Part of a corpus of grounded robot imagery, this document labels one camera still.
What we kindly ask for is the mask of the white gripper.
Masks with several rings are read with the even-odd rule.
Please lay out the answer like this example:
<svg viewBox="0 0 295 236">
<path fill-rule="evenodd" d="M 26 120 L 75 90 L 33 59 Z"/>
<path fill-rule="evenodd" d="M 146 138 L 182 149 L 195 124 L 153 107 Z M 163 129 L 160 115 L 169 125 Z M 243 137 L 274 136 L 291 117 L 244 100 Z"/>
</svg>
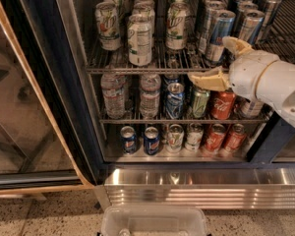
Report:
<svg viewBox="0 0 295 236">
<path fill-rule="evenodd" d="M 221 67 L 216 67 L 205 72 L 189 73 L 189 80 L 201 89 L 226 91 L 231 87 L 237 95 L 250 100 L 278 101 L 278 81 L 269 67 L 279 61 L 279 57 L 253 50 L 250 43 L 233 36 L 225 36 L 222 43 L 237 58 L 230 65 L 229 76 Z"/>
</svg>

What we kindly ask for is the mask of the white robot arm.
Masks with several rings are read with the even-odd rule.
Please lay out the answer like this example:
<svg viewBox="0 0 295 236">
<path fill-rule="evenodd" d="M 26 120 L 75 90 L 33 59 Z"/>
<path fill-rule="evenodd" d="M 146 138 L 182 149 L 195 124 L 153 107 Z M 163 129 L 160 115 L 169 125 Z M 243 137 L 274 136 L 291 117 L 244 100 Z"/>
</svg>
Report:
<svg viewBox="0 0 295 236">
<path fill-rule="evenodd" d="M 255 50 L 248 42 L 225 36 L 222 45 L 235 60 L 228 73 L 217 67 L 207 72 L 189 73 L 189 80 L 201 89 L 233 92 L 251 101 L 269 105 L 295 128 L 295 64 L 276 54 Z"/>
</svg>

